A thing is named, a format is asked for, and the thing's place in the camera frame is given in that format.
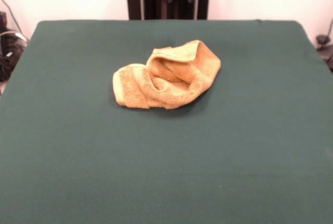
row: crumpled towel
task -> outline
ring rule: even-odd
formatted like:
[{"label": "crumpled towel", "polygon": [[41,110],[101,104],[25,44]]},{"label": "crumpled towel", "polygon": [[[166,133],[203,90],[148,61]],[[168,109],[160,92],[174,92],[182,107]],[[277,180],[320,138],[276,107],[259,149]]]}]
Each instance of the crumpled towel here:
[{"label": "crumpled towel", "polygon": [[130,64],[114,73],[113,91],[121,106],[174,109],[206,91],[220,67],[221,61],[199,40],[154,49],[146,65]]}]

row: cable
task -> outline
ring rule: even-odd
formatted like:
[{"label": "cable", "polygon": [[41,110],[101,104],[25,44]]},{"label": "cable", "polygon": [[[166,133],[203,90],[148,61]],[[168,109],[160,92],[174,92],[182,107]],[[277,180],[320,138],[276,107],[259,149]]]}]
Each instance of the cable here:
[{"label": "cable", "polygon": [[17,20],[16,20],[16,18],[15,18],[15,16],[14,16],[13,12],[11,11],[10,6],[6,3],[5,0],[1,0],[1,1],[2,1],[2,2],[4,3],[4,5],[8,8],[9,13],[10,13],[12,19],[14,20],[14,22],[15,22],[15,24],[16,24],[18,30],[20,31],[20,33],[22,33],[22,30],[21,30],[21,28],[20,28],[20,26],[19,26],[19,24],[18,24],[18,22],[17,22]]},{"label": "cable", "polygon": [[19,39],[22,39],[23,41],[25,41],[26,43],[29,42],[28,38],[26,38],[22,33],[14,31],[14,30],[9,30],[9,31],[5,31],[0,33],[0,38],[3,35],[7,35],[7,34],[14,34],[15,36],[17,36]]},{"label": "cable", "polygon": [[331,24],[329,25],[329,30],[328,30],[328,33],[327,33],[328,36],[331,35],[332,26],[333,26],[333,19],[331,20]]}]

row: towel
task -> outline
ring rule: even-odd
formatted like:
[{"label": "towel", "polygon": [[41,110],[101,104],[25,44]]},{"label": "towel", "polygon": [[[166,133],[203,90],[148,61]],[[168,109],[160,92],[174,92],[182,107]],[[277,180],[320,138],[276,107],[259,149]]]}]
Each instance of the towel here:
[{"label": "towel", "polygon": [[146,65],[130,64],[115,72],[113,91],[121,106],[175,109],[206,91],[220,67],[218,57],[199,40],[156,48]]}]

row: table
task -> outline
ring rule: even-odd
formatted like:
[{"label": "table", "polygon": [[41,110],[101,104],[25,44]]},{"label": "table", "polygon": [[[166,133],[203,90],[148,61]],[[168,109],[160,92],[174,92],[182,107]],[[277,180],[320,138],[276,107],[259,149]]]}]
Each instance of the table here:
[{"label": "table", "polygon": [[[116,70],[194,39],[210,90],[116,104]],[[2,223],[331,224],[332,99],[297,22],[41,22],[0,100]]]}]

